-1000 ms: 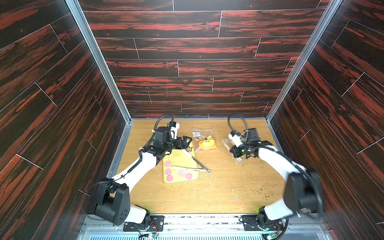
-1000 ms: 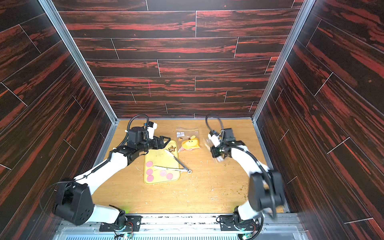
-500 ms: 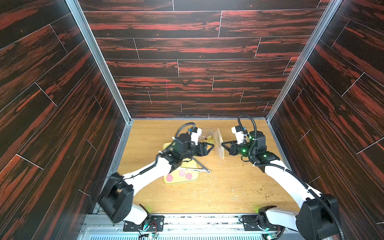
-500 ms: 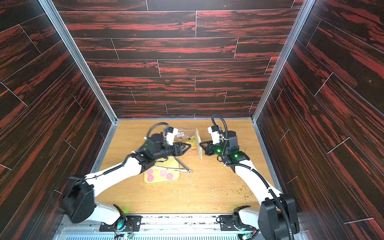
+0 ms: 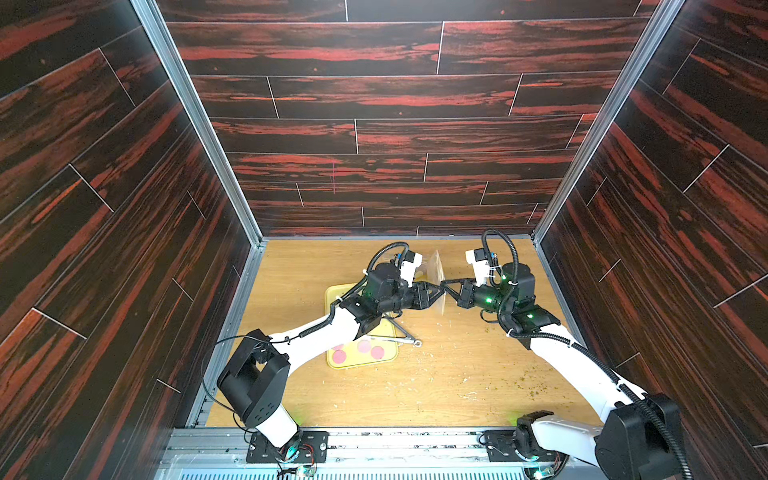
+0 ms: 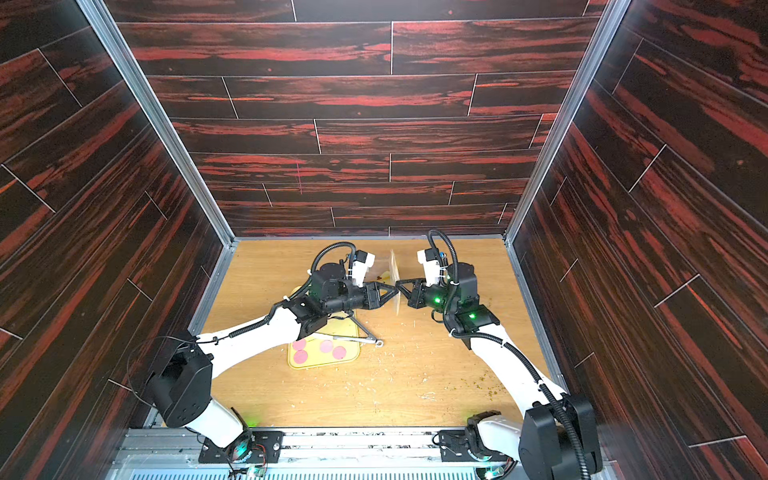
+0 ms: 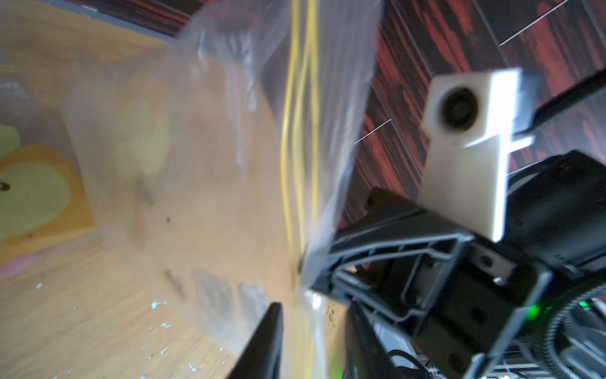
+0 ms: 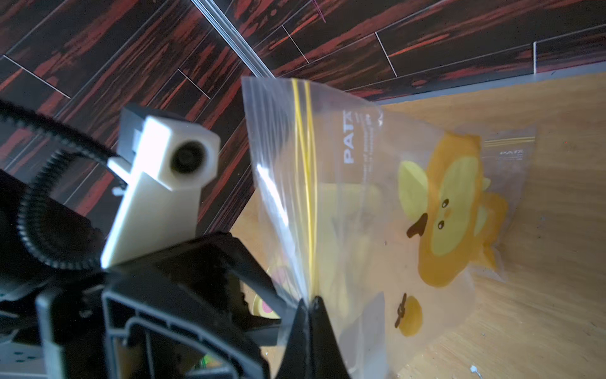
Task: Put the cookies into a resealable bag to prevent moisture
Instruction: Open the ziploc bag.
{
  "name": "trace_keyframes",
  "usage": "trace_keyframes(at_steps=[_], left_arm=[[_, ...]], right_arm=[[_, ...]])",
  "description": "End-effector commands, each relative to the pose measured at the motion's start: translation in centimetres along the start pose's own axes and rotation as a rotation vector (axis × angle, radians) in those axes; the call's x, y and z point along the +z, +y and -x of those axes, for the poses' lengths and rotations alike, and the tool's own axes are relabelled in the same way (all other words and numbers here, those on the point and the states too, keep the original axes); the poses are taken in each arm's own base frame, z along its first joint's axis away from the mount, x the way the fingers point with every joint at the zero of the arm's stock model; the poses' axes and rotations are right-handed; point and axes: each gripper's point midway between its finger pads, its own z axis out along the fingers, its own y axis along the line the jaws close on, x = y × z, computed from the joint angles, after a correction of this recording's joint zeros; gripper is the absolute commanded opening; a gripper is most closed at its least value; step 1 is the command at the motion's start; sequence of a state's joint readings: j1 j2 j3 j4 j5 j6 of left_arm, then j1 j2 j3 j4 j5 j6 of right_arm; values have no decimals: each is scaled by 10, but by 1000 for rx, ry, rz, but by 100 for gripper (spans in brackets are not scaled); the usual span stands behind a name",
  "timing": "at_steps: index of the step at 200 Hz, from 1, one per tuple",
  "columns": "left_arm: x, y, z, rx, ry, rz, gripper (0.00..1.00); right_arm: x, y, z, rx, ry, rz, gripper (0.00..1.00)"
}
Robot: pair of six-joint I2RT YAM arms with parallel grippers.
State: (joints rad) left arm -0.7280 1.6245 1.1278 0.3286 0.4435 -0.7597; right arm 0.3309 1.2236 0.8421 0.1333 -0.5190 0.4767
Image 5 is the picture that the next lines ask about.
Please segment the clear resealable bag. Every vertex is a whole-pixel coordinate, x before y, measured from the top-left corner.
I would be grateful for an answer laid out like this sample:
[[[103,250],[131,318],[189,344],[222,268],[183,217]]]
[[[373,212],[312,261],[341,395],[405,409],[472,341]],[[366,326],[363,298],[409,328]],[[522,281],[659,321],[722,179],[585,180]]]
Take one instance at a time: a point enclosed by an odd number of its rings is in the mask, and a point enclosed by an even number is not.
[[[424,280],[429,283],[440,285],[440,283],[446,279],[442,260],[438,250],[435,250],[428,256],[425,256],[422,260],[422,265],[418,267],[417,280]],[[443,315],[445,311],[446,295],[443,294],[431,307],[431,311]]]

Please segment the metal tongs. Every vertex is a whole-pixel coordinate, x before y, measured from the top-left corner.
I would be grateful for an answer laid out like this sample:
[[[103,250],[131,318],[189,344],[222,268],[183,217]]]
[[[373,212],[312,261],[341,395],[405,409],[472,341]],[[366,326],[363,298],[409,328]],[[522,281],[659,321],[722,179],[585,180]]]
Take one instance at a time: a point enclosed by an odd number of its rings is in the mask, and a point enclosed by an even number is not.
[[[400,333],[402,333],[402,336],[381,336],[381,335],[371,335],[369,334],[368,337],[372,340],[378,340],[378,341],[388,341],[388,342],[395,342],[399,344],[408,344],[412,345],[416,348],[421,348],[423,345],[423,342],[420,339],[417,339],[415,336],[413,336],[410,332],[408,332],[403,326],[401,326],[396,319],[386,317],[386,320]]]

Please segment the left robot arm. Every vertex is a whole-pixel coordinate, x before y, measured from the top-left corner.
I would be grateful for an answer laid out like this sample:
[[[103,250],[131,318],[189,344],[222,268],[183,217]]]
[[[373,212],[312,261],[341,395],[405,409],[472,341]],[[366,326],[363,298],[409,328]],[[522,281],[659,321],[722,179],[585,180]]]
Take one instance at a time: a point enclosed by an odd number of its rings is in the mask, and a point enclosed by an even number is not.
[[[406,242],[379,250],[363,277],[329,304],[329,313],[287,332],[253,330],[241,342],[216,380],[229,409],[245,428],[272,447],[277,461],[298,454],[302,432],[283,406],[287,380],[299,367],[331,348],[358,340],[389,314],[426,310],[444,288],[416,281],[422,256]]]

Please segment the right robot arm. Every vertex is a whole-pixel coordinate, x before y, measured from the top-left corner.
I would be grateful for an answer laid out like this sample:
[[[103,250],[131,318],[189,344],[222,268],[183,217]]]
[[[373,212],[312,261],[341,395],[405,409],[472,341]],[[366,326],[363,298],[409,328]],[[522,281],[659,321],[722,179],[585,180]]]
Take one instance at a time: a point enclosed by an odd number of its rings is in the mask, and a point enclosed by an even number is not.
[[[549,411],[523,416],[516,422],[519,455],[561,453],[597,466],[608,479],[692,478],[678,405],[619,375],[538,305],[535,277],[508,235],[487,229],[481,244],[466,253],[473,278],[459,280],[459,290],[444,280],[445,291],[461,308],[494,314],[506,336],[559,372],[602,422],[591,427]]]

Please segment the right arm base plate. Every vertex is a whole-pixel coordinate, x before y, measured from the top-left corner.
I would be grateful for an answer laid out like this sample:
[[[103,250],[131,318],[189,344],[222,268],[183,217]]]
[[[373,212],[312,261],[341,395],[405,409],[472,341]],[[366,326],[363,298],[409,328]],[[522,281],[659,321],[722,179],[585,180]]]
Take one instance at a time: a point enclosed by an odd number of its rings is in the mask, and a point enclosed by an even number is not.
[[[485,430],[478,443],[486,450],[490,462],[550,463],[559,465],[569,457],[561,452],[543,449],[526,430]]]

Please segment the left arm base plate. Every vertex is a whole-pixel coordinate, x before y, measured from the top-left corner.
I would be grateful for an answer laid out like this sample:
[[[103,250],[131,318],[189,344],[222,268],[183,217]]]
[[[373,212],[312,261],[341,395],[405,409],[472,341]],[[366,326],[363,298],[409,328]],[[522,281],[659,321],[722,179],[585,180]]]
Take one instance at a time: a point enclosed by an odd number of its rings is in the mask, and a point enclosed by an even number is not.
[[[317,464],[327,458],[329,432],[302,430],[283,446],[273,445],[262,433],[255,432],[248,446],[247,464]]]

